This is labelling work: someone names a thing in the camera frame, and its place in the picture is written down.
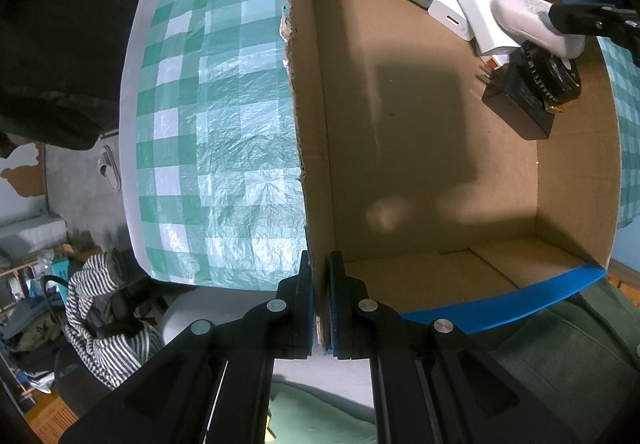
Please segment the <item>checkered pattern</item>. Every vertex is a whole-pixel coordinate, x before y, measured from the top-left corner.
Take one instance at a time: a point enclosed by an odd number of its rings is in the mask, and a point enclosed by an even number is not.
[[[286,0],[159,0],[136,123],[159,280],[276,289],[306,248],[280,20]]]
[[[640,215],[640,69],[628,50],[598,37],[607,65],[620,125],[622,182],[618,227]]]

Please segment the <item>cardboard box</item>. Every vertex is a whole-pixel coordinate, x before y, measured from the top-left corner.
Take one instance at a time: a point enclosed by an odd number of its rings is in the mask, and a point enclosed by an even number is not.
[[[620,136],[591,38],[582,95],[524,141],[482,104],[482,61],[408,0],[289,0],[308,239],[323,333],[326,256],[399,312],[609,262]]]

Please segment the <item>metal screw head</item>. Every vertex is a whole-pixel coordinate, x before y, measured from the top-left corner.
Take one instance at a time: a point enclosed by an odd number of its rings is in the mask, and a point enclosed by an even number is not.
[[[378,302],[373,299],[361,299],[358,308],[363,312],[373,312],[378,308]]]
[[[272,299],[267,302],[267,309],[271,312],[282,312],[287,308],[287,302],[283,299]]]
[[[196,336],[206,334],[211,330],[212,323],[207,319],[199,319],[191,324],[191,332]]]
[[[433,328],[443,334],[449,334],[449,332],[453,330],[453,323],[450,322],[448,319],[439,318],[433,322]]]

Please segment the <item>white power adapter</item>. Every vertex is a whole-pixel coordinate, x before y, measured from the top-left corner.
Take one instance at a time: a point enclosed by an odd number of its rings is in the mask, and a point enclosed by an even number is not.
[[[463,40],[469,41],[474,37],[458,0],[433,0],[428,13]]]
[[[520,43],[505,33],[495,21],[491,11],[492,1],[458,0],[483,56],[508,54],[520,47]]]

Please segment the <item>wooden floor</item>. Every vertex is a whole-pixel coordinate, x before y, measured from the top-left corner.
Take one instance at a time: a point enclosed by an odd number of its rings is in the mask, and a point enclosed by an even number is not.
[[[609,281],[615,288],[620,289],[620,292],[640,309],[640,289],[630,286],[611,273],[607,273],[607,278],[609,278]]]
[[[55,388],[49,395],[34,392],[34,397],[36,406],[24,418],[44,444],[57,444],[65,430],[78,419]]]

